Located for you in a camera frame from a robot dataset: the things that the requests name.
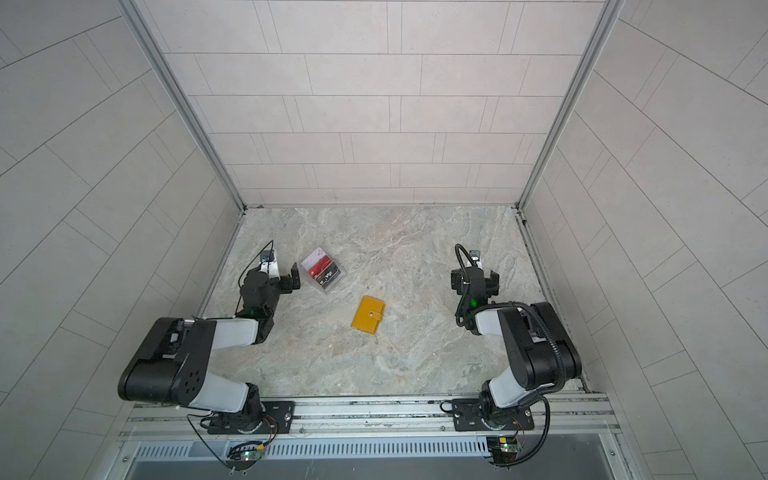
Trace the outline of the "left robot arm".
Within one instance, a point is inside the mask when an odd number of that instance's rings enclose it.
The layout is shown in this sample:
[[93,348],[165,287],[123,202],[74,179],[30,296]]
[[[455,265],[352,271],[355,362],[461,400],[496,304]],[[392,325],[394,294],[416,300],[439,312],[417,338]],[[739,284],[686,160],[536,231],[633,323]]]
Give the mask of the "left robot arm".
[[266,341],[281,296],[301,286],[296,264],[281,275],[274,261],[247,272],[242,309],[233,317],[155,321],[118,382],[121,399],[203,411],[210,435],[287,434],[295,403],[266,401],[259,388],[209,371],[211,354]]

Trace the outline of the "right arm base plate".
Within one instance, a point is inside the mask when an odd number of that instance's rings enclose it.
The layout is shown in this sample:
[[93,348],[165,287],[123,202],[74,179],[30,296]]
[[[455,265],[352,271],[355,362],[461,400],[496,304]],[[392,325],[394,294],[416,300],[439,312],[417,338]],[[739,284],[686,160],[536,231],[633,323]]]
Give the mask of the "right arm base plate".
[[490,400],[454,398],[445,412],[458,432],[531,431],[535,428],[532,414],[521,408],[501,409]]

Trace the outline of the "yellow leather card holder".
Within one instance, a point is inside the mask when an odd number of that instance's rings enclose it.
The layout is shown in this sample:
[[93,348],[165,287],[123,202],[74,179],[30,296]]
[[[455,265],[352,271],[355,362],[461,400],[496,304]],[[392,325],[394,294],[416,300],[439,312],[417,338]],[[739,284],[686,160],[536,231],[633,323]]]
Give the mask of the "yellow leather card holder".
[[375,335],[381,324],[386,304],[376,298],[364,296],[355,313],[351,327],[363,333]]

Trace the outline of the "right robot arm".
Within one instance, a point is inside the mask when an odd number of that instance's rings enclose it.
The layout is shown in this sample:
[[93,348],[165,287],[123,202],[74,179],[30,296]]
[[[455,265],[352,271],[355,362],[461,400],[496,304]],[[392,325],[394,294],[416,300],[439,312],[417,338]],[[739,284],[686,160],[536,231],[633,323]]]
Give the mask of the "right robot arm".
[[476,336],[503,340],[508,366],[486,381],[476,398],[451,402],[459,432],[532,430],[531,407],[581,375],[582,363],[565,328],[548,302],[496,303],[499,275],[476,266],[451,272],[460,296],[457,325]]

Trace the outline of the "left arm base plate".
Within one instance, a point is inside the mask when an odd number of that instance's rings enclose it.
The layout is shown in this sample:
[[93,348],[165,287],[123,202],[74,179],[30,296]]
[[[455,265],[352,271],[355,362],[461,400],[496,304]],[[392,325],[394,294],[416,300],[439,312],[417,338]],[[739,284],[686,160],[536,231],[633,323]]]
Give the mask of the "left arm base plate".
[[214,412],[201,426],[211,435],[287,434],[295,406],[293,401],[262,401],[254,412],[249,406],[240,413]]

